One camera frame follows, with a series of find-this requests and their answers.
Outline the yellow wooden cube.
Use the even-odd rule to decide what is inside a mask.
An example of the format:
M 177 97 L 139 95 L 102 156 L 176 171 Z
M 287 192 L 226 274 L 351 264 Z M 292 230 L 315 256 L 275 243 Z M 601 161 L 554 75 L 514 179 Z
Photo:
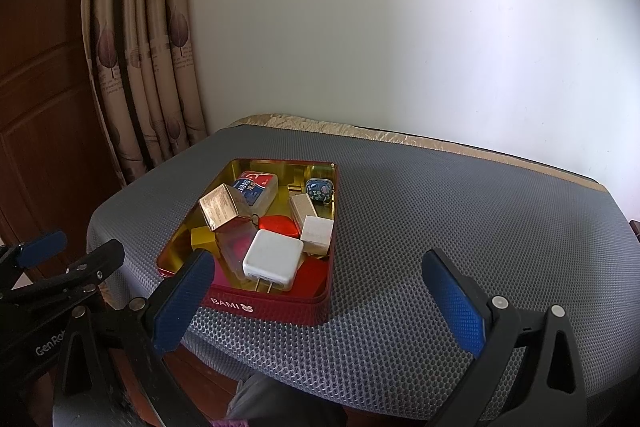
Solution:
M 207 227 L 192 228 L 190 230 L 190 244 L 194 251 L 204 249 L 215 258 L 220 258 L 216 234 Z

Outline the white charger plug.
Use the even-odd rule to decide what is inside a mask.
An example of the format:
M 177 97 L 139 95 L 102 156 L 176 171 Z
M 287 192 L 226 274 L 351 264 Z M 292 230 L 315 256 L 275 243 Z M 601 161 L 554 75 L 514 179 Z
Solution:
M 289 291 L 302 262 L 303 248 L 300 239 L 258 230 L 243 260 L 244 275 Z

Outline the Marubi red silver box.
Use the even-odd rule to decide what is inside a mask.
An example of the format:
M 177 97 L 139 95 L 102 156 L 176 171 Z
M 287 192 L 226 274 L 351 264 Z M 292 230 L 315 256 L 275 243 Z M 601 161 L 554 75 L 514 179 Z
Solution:
M 241 222 L 252 220 L 253 211 L 245 197 L 235 187 L 220 184 L 198 200 L 205 224 L 212 232 L 220 232 L 235 227 Z

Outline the orange red rounded object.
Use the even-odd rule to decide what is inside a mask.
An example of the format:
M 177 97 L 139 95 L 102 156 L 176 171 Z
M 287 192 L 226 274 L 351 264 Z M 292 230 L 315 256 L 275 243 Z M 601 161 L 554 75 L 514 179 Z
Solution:
M 258 229 L 265 230 L 280 235 L 299 238 L 299 228 L 296 223 L 288 216 L 272 215 L 264 216 L 258 219 Z

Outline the floss pick plastic box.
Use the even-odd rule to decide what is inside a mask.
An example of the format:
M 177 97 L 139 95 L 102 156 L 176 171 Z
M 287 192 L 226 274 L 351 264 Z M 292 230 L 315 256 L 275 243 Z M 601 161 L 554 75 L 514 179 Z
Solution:
M 269 172 L 244 171 L 232 186 L 238 190 L 252 213 L 265 216 L 278 193 L 278 177 Z

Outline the small white cube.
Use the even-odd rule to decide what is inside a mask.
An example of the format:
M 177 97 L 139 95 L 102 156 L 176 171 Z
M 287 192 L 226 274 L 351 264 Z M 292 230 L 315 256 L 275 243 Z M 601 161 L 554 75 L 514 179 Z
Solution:
M 332 219 L 314 216 L 305 218 L 300 240 L 304 243 L 306 254 L 319 258 L 329 254 L 333 225 Z

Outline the gold ribbed lighter case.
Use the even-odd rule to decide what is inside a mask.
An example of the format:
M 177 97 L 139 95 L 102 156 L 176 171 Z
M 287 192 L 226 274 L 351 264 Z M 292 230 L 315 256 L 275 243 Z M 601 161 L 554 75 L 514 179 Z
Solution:
M 290 205 L 291 216 L 299 232 L 303 231 L 307 217 L 317 217 L 316 208 L 306 193 L 288 194 L 288 205 Z

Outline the blue patterned small tin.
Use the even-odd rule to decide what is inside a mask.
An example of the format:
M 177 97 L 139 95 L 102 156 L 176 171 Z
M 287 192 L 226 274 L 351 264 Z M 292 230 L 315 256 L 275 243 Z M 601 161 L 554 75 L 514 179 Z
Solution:
M 310 178 L 305 182 L 305 192 L 314 204 L 329 205 L 333 202 L 334 183 L 326 178 Z

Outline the pink block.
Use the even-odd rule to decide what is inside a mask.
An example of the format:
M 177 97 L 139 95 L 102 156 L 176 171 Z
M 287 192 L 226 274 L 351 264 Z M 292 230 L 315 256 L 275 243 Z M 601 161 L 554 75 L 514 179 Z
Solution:
M 245 279 L 243 260 L 256 233 L 255 225 L 250 221 L 241 222 L 239 225 L 215 233 L 222 259 L 239 280 Z

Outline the red block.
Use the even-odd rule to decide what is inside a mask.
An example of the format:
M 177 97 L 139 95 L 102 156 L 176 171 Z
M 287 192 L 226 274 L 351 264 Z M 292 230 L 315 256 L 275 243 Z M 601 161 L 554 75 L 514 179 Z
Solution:
M 293 299 L 312 299 L 320 295 L 326 286 L 329 274 L 329 262 L 326 259 L 308 257 L 296 272 L 288 297 Z

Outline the brown wooden door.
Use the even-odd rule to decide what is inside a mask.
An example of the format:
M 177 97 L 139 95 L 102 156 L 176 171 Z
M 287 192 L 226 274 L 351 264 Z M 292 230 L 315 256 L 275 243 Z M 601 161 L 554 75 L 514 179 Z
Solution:
M 94 105 L 80 0 L 1 0 L 1 237 L 63 231 L 38 265 L 63 272 L 86 252 L 93 211 L 119 190 Z

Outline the grey mesh table mat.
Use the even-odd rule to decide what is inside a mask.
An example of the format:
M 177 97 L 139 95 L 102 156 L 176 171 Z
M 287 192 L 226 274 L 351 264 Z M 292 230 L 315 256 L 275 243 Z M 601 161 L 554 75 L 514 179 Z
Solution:
M 264 373 L 354 409 L 430 418 L 471 355 L 421 277 L 441 249 L 489 296 L 562 306 L 576 337 L 592 423 L 639 366 L 639 243 L 605 188 L 442 150 L 276 128 L 220 130 L 128 185 L 90 220 L 87 245 L 117 239 L 116 303 L 160 283 L 155 261 L 205 187 L 235 158 L 329 161 L 337 168 L 326 323 L 305 327 L 198 311 L 184 345 L 233 379 Z

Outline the grey trousers leg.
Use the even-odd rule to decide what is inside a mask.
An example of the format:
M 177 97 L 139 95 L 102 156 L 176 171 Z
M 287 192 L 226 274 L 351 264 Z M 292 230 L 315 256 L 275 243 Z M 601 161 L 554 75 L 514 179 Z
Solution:
M 348 422 L 341 405 L 261 373 L 238 381 L 224 419 L 244 421 L 247 426 L 346 426 Z

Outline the red gold tin box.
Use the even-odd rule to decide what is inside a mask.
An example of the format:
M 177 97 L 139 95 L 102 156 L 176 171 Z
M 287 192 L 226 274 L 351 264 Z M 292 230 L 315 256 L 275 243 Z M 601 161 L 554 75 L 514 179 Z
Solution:
M 172 277 L 194 251 L 214 258 L 204 306 L 316 326 L 329 317 L 337 167 L 234 158 L 198 196 L 156 259 Z

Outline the beige table cloth edge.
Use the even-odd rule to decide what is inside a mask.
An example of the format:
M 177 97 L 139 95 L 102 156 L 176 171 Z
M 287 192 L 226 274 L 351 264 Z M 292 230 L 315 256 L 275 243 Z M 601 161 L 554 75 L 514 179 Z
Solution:
M 254 126 L 269 129 L 280 129 L 290 131 L 303 131 L 324 135 L 344 136 L 344 138 L 367 140 L 380 143 L 392 143 L 398 145 L 422 148 L 422 150 L 434 150 L 435 152 L 449 153 L 475 159 L 483 159 L 495 164 L 518 167 L 552 176 L 570 183 L 590 188 L 590 190 L 608 193 L 608 189 L 601 183 L 593 179 L 581 176 L 580 174 L 566 171 L 560 168 L 541 164 L 529 159 L 519 158 L 508 154 L 494 152 L 493 150 L 482 150 L 478 147 L 463 145 L 445 140 L 427 138 L 427 136 L 412 135 L 396 131 L 375 130 L 365 127 L 354 126 L 353 124 L 341 124 L 340 122 L 315 120 L 302 116 L 286 114 L 259 114 L 240 118 L 231 127 Z

